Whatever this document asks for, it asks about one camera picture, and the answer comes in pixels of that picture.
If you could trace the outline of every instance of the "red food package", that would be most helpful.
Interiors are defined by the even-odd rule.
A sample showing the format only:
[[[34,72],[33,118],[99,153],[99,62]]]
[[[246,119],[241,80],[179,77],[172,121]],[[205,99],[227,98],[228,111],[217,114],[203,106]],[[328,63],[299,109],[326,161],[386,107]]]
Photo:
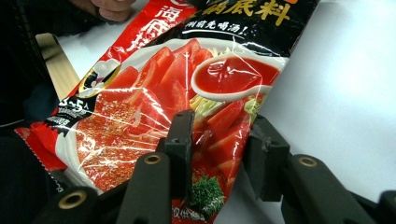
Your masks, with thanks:
[[[192,109],[192,195],[173,200],[173,223],[213,223],[257,112],[318,1],[212,1],[189,19],[195,8],[175,2],[151,0],[159,11],[132,22],[168,15],[156,21],[172,21],[166,33],[145,39],[128,26],[51,117],[17,132],[50,172],[66,169],[102,193],[127,181],[172,117]],[[170,20],[175,14],[180,20]]]

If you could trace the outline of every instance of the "table surface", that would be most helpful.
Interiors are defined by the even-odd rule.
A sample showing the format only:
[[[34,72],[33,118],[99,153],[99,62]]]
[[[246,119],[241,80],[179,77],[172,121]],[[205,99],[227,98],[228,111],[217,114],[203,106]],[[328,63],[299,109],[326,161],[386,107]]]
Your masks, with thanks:
[[[135,13],[146,2],[137,1]],[[293,154],[324,161],[347,189],[374,202],[396,187],[395,14],[393,0],[320,1],[260,111]],[[61,98],[127,23],[57,38],[68,59],[52,76],[63,78],[57,90],[67,86]],[[282,222],[279,204],[257,201],[241,174],[215,223]]]

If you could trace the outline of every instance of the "green vegetable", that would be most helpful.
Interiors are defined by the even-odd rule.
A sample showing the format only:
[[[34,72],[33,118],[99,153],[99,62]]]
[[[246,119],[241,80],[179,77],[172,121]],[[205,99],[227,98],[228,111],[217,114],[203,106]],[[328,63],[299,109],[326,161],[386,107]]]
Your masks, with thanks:
[[[202,176],[192,185],[190,207],[202,213],[205,219],[219,212],[224,205],[224,193],[215,177]]]

